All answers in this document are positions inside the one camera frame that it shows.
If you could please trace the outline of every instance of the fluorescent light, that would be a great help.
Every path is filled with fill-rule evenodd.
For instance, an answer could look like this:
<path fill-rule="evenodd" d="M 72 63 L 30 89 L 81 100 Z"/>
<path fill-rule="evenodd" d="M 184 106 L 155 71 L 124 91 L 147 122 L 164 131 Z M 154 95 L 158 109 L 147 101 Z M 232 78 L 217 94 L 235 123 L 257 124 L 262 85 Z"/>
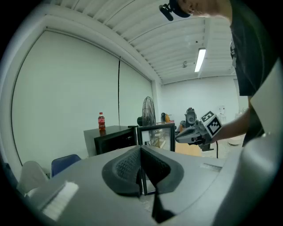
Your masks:
<path fill-rule="evenodd" d="M 196 66 L 195 66 L 195 72 L 200 71 L 206 51 L 207 51 L 206 49 L 199 49 L 199 56 L 198 56 L 198 61 L 196 62 Z"/>

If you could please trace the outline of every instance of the corrugated ceiling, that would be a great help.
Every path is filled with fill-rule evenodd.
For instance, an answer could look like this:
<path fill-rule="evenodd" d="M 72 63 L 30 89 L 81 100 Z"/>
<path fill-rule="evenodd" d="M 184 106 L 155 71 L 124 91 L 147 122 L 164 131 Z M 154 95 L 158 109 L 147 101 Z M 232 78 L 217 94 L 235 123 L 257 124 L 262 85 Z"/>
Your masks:
<path fill-rule="evenodd" d="M 210 76 L 234 75 L 231 31 L 222 18 L 180 18 L 168 21 L 159 11 L 167 0 L 48 0 L 101 22 L 123 37 L 150 64 L 164 84 Z M 207 48 L 201 71 L 195 73 L 199 48 Z"/>

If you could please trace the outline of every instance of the wooden table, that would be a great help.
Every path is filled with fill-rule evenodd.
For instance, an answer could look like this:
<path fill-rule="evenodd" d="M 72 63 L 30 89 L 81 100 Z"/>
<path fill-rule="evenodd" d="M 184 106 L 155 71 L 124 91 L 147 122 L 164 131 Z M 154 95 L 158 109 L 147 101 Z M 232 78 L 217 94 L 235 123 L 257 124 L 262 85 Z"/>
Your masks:
<path fill-rule="evenodd" d="M 187 154 L 201 157 L 201 149 L 198 145 L 188 145 L 187 143 L 175 143 L 175 152 L 180 154 Z"/>

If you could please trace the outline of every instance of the red bottle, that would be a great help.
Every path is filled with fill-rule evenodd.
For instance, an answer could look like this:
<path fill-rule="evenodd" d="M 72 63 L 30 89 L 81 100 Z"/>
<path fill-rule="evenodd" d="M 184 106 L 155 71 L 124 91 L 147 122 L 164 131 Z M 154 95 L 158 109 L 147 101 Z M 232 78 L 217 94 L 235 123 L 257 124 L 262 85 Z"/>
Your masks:
<path fill-rule="evenodd" d="M 104 116 L 102 115 L 102 112 L 99 113 L 98 128 L 99 130 L 105 130 L 105 119 Z"/>

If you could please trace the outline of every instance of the man's hand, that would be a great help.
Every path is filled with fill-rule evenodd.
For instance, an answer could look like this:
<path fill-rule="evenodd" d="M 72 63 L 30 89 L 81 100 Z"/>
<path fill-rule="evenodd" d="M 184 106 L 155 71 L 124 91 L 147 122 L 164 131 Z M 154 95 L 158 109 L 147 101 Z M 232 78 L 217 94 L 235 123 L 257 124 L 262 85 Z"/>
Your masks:
<path fill-rule="evenodd" d="M 252 97 L 248 97 L 249 107 L 248 109 L 237 119 L 234 121 L 225 124 L 218 134 L 211 140 L 211 143 L 221 139 L 228 139 L 231 137 L 236 137 L 245 134 L 249 128 L 249 116 L 250 110 L 252 108 L 251 100 Z"/>

